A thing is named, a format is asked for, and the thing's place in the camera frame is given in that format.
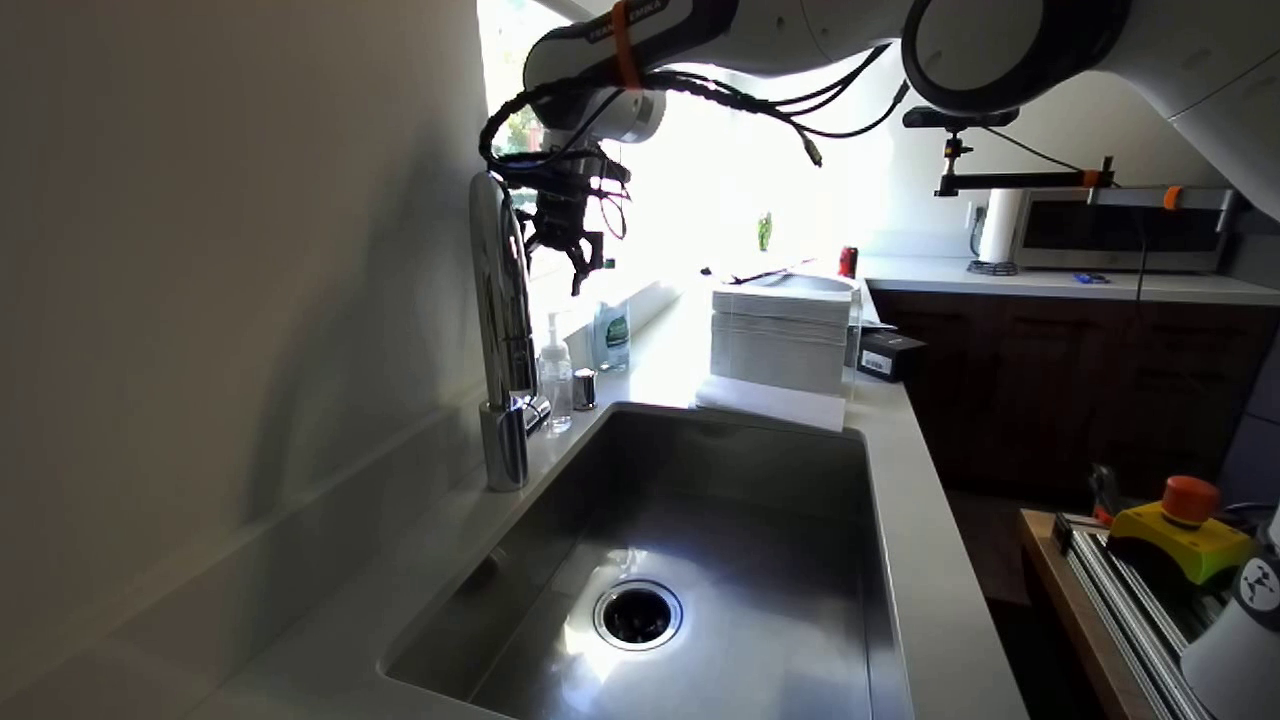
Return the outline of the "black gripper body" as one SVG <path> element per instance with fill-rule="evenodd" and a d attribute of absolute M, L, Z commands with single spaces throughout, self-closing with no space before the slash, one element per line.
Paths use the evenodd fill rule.
<path fill-rule="evenodd" d="M 589 257 L 597 248 L 597 234 L 584 229 L 589 201 L 627 180 L 632 171 L 602 147 L 551 154 L 537 176 L 534 240 L 566 257 Z"/>

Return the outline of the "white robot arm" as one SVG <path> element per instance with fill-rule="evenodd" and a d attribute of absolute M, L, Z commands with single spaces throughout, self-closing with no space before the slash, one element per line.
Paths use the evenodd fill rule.
<path fill-rule="evenodd" d="M 542 36 L 524 86 L 568 130 L 616 86 L 651 97 L 673 64 L 791 74 L 883 42 L 907 86 L 954 117 L 1107 73 L 1280 216 L 1280 0 L 614 0 Z"/>

